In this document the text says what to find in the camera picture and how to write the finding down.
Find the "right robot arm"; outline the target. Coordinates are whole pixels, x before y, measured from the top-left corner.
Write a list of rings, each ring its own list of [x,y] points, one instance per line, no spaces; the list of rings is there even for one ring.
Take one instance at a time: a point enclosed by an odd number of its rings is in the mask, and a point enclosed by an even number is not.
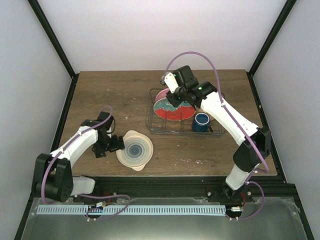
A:
[[[240,196],[241,187],[259,171],[260,164],[268,172],[265,159],[271,152],[271,131],[267,126],[258,127],[246,119],[210,82],[198,82],[188,65],[166,72],[161,83],[169,88],[166,98],[171,105],[177,107],[186,102],[203,110],[217,120],[238,145],[233,154],[234,166],[222,185],[225,200],[232,202]]]

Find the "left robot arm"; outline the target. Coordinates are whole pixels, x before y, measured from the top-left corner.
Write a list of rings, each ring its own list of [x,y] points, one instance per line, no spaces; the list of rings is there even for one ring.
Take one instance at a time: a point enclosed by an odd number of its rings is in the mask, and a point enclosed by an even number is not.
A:
[[[113,134],[115,119],[109,112],[100,112],[95,120],[85,120],[77,132],[61,147],[49,154],[41,153],[35,160],[31,193],[42,199],[65,202],[70,197],[85,195],[91,202],[97,202],[102,189],[93,178],[73,176],[72,168],[87,149],[96,158],[108,152],[124,150],[122,136]]]

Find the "beige blue swirl dish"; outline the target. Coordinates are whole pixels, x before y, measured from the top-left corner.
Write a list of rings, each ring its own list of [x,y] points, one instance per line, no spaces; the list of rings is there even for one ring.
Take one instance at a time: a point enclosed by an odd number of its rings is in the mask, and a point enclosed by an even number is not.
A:
[[[144,134],[129,130],[123,137],[124,149],[116,151],[117,159],[124,166],[141,171],[154,153],[152,141]]]

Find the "pink plastic plate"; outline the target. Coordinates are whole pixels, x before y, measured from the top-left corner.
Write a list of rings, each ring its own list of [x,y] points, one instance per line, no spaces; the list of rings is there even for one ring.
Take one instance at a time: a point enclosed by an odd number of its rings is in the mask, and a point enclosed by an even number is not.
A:
[[[170,90],[168,88],[165,88],[165,89],[162,89],[155,97],[155,101],[159,101],[161,99],[165,99],[166,96],[167,96],[167,93],[169,92]]]

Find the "blue ceramic mug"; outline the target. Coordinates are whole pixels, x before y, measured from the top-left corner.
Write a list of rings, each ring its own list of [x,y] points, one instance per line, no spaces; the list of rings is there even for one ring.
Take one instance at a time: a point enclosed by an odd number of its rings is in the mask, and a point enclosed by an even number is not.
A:
[[[199,112],[194,116],[191,129],[196,133],[212,133],[211,119],[208,114]]]

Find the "black wire dish rack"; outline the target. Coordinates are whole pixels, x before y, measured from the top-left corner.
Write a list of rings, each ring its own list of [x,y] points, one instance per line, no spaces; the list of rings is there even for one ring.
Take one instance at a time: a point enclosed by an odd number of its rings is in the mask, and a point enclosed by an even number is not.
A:
[[[193,131],[192,124],[197,113],[195,109],[185,103],[177,108],[165,106],[169,103],[165,93],[166,91],[160,88],[152,88],[149,91],[145,125],[151,133],[220,137],[227,132],[214,119],[209,122],[209,129],[206,132]]]

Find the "red floral plate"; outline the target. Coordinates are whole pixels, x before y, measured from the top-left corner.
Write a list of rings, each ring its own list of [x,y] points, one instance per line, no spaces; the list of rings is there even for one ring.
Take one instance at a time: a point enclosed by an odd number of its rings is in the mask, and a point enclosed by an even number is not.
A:
[[[183,121],[193,117],[196,110],[188,103],[181,103],[178,107],[174,107],[166,98],[157,101],[153,105],[154,113],[165,120]]]

